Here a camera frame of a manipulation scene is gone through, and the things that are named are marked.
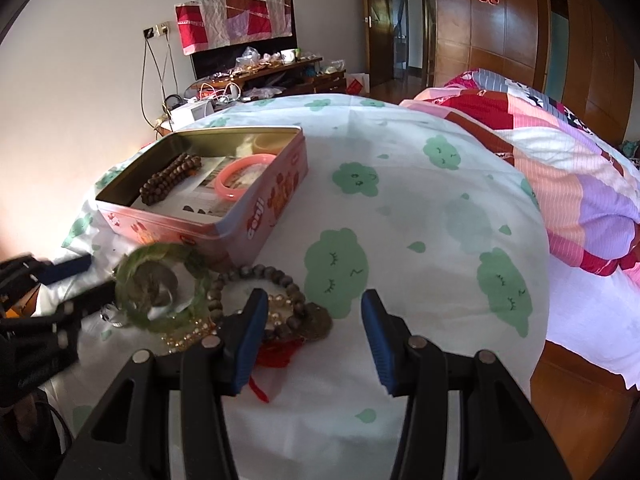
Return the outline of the wall power socket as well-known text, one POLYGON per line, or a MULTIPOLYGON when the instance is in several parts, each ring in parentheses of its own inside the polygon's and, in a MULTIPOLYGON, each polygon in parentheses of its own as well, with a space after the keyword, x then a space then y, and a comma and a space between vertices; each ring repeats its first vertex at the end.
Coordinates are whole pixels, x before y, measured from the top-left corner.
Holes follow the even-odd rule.
POLYGON ((151 27, 143 29, 143 37, 146 40, 150 40, 160 36, 166 36, 169 32, 169 26, 167 23, 160 23, 151 27))

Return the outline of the green jade bangle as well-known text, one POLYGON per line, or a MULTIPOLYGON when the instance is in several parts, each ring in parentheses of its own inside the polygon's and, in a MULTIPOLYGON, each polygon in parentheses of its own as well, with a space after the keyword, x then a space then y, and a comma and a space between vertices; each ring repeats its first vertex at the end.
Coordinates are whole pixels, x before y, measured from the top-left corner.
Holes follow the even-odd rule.
POLYGON ((194 248, 153 243, 120 260, 115 301, 129 324, 167 334, 206 318, 212 285, 207 262, 194 248))

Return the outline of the wooden door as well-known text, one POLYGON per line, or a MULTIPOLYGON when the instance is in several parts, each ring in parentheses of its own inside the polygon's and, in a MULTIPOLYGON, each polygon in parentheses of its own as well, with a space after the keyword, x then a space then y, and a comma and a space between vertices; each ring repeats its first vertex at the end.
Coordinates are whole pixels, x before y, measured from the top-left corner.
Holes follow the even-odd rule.
POLYGON ((366 23, 367 72, 371 88, 394 78, 392 0, 363 0, 366 23))

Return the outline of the pink patchwork quilt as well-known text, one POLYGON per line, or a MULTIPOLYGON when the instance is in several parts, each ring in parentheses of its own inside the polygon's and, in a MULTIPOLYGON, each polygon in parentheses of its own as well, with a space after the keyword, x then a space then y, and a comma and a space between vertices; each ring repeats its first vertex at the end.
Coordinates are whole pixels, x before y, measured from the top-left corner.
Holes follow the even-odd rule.
POLYGON ((639 385, 639 171, 566 106, 489 70, 409 110, 453 122, 525 180, 549 237, 548 341, 639 385))

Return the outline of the white box on cabinet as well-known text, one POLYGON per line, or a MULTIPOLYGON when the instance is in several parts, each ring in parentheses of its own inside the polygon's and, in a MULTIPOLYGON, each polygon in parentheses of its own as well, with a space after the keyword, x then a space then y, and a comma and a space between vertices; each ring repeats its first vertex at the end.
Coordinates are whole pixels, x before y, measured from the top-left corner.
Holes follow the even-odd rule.
POLYGON ((196 100, 176 107, 170 112, 170 117, 176 124, 190 124, 214 113, 215 107, 211 100, 196 100))

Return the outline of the wooden wardrobe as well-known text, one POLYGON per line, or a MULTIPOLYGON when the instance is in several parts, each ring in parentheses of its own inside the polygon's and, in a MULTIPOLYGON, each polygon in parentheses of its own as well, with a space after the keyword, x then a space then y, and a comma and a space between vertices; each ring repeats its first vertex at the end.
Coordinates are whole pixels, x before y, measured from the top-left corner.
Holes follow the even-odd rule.
MULTIPOLYGON (((608 142, 639 137, 639 57, 599 0, 567 1, 560 100, 608 142)), ((436 0, 435 82, 486 68, 537 90, 551 76, 551 0, 436 0)))

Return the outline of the pink bangle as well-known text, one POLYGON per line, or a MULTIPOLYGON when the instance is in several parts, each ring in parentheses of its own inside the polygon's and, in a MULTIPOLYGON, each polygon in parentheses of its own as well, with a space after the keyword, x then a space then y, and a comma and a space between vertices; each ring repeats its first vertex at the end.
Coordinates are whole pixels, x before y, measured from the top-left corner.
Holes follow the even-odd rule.
POLYGON ((223 200, 237 202, 275 159, 273 154, 254 154, 235 159, 217 174, 214 191, 223 200))

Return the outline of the white green-patterned bed sheet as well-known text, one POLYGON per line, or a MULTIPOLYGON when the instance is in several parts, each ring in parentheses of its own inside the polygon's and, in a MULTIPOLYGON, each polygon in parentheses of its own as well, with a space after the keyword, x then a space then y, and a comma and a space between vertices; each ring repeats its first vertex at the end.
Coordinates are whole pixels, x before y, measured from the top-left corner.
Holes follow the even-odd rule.
POLYGON ((296 126, 309 172, 259 254, 307 296, 325 292, 334 325, 267 393, 226 406, 245 479, 383 479, 404 404, 376 376, 361 324, 369 289, 440 348, 488 349, 528 390, 549 311, 548 242, 522 175, 442 118, 349 96, 241 105, 221 125, 296 126))

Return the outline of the television with patchwork cover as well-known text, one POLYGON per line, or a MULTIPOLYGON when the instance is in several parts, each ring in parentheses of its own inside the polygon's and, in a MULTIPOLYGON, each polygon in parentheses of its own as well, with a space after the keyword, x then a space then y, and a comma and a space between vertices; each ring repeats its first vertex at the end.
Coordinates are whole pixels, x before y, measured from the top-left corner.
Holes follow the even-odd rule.
POLYGON ((293 0, 192 0, 177 4, 175 14, 198 79, 235 66, 247 48, 273 54, 297 47, 293 0))

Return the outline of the wooden TV cabinet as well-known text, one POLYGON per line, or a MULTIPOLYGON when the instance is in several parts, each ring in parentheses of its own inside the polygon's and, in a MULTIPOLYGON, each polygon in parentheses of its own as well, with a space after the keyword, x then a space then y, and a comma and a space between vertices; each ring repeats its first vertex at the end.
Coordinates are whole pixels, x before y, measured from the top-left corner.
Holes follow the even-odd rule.
POLYGON ((262 66, 247 73, 221 73, 190 84, 183 96, 187 99, 211 96, 215 91, 227 88, 228 84, 236 84, 242 93, 263 88, 280 89, 284 96, 344 93, 347 90, 344 68, 333 67, 328 72, 327 67, 321 66, 322 61, 320 56, 312 56, 290 64, 262 66))

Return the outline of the pink metal tin box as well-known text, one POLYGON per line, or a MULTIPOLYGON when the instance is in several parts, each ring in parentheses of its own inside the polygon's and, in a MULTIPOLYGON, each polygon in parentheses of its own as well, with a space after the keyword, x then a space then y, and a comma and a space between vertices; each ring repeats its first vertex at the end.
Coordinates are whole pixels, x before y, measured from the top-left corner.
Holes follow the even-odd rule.
POLYGON ((96 196, 111 229, 141 245, 194 248, 217 269, 253 262, 308 174, 302 128, 217 127, 165 136, 96 196), (276 159, 237 202, 214 191, 235 159, 276 159))

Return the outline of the red cord coin charm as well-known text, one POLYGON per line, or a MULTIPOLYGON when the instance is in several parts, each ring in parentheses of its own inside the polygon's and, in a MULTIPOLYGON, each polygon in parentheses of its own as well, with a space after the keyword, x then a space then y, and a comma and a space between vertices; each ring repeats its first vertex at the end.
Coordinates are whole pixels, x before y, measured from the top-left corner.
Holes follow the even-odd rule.
MULTIPOLYGON (((300 348, 303 348, 305 341, 300 338, 293 338, 289 340, 270 340, 264 342, 258 351, 254 368, 272 368, 273 370, 282 370, 282 368, 288 367, 291 363, 293 356, 300 348)), ((262 388, 257 385, 253 374, 250 375, 248 380, 248 386, 250 391, 254 393, 256 398, 265 404, 270 403, 269 396, 262 388)))

